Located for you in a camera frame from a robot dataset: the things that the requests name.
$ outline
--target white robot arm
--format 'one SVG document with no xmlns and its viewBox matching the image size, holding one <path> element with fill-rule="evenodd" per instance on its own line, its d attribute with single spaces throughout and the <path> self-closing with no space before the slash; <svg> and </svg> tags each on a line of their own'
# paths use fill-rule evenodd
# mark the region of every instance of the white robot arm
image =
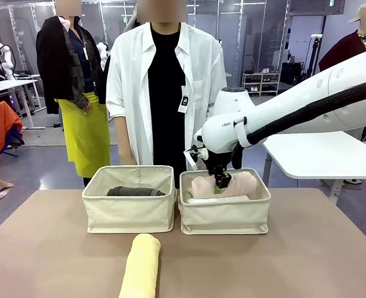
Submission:
<svg viewBox="0 0 366 298">
<path fill-rule="evenodd" d="M 0 43 L 0 57 L 3 55 L 4 62 L 2 63 L 2 68 L 6 74 L 7 79 L 15 79 L 13 75 L 13 62 L 11 60 L 11 51 L 7 45 L 3 45 Z"/>
<path fill-rule="evenodd" d="M 97 45 L 97 48 L 100 52 L 100 58 L 101 58 L 101 68 L 104 70 L 105 67 L 106 67 L 106 62 L 107 62 L 107 59 L 108 59 L 108 54 L 107 54 L 107 48 L 108 46 L 103 44 L 102 42 L 100 42 L 98 45 Z"/>
<path fill-rule="evenodd" d="M 231 157 L 233 166 L 239 168 L 243 149 L 264 142 L 271 135 L 363 126 L 366 52 L 258 106 L 254 106 L 246 90 L 224 88 L 217 96 L 213 116 L 195 135 L 206 149 L 193 151 L 204 160 L 210 174 L 223 175 Z"/>
</svg>

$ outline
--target folded pink garment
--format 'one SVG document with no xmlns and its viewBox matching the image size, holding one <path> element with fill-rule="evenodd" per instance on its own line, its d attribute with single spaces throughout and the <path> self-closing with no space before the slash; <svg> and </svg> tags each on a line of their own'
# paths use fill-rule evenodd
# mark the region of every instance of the folded pink garment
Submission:
<svg viewBox="0 0 366 298">
<path fill-rule="evenodd" d="M 257 180 L 248 172 L 231 175 L 231 181 L 227 188 L 222 189 L 221 194 L 214 193 L 216 180 L 214 176 L 197 177 L 192 182 L 194 199 L 210 199 L 213 197 L 250 196 L 255 192 Z"/>
</svg>

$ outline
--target gray floor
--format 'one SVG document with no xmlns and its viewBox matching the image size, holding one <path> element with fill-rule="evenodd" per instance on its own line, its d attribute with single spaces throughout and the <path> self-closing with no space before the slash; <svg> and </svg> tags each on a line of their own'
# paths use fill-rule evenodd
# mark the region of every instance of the gray floor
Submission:
<svg viewBox="0 0 366 298">
<path fill-rule="evenodd" d="M 24 141 L 27 146 L 65 146 L 64 133 L 61 127 L 53 128 L 53 124 L 60 121 L 58 115 L 48 115 L 46 110 L 35 113 L 32 116 L 34 125 L 44 126 L 43 130 L 25 130 Z M 29 126 L 28 118 L 22 119 L 23 126 Z M 114 125 L 109 123 L 109 135 L 111 145 L 117 145 Z"/>
<path fill-rule="evenodd" d="M 111 147 L 112 163 L 117 165 L 117 146 Z M 263 173 L 266 152 L 262 146 L 244 152 L 244 167 Z M 65 147 L 22 147 L 19 157 L 1 155 L 0 176 L 15 184 L 0 200 L 0 224 L 6 220 L 33 192 L 38 189 L 83 189 L 81 178 L 66 157 Z M 270 187 L 315 187 L 325 193 L 319 181 L 297 181 L 285 176 L 273 165 Z M 366 234 L 366 181 L 362 191 L 343 189 L 338 207 Z"/>
</svg>

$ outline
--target folded dark gray garment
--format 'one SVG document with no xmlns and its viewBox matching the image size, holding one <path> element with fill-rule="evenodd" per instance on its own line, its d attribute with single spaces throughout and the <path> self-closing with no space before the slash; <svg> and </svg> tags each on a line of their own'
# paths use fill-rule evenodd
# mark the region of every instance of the folded dark gray garment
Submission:
<svg viewBox="0 0 366 298">
<path fill-rule="evenodd" d="M 108 191 L 109 197 L 157 197 L 164 196 L 163 192 L 160 192 L 152 188 L 139 188 L 139 187 L 124 187 L 118 186 Z"/>
</svg>

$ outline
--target id badge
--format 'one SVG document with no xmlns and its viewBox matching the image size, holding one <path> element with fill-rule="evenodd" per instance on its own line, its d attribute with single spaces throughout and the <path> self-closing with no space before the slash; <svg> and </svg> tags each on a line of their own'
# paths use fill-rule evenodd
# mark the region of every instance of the id badge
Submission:
<svg viewBox="0 0 366 298">
<path fill-rule="evenodd" d="M 85 43 L 85 46 L 83 47 L 83 51 L 85 53 L 86 60 L 89 60 L 88 51 L 86 51 L 86 43 Z"/>
<path fill-rule="evenodd" d="M 180 113 L 187 113 L 187 108 L 188 108 L 188 104 L 190 103 L 190 99 L 188 97 L 188 91 L 187 88 L 185 86 L 181 87 L 182 90 L 182 98 L 181 98 L 181 102 L 180 105 L 178 106 L 178 112 Z"/>
</svg>

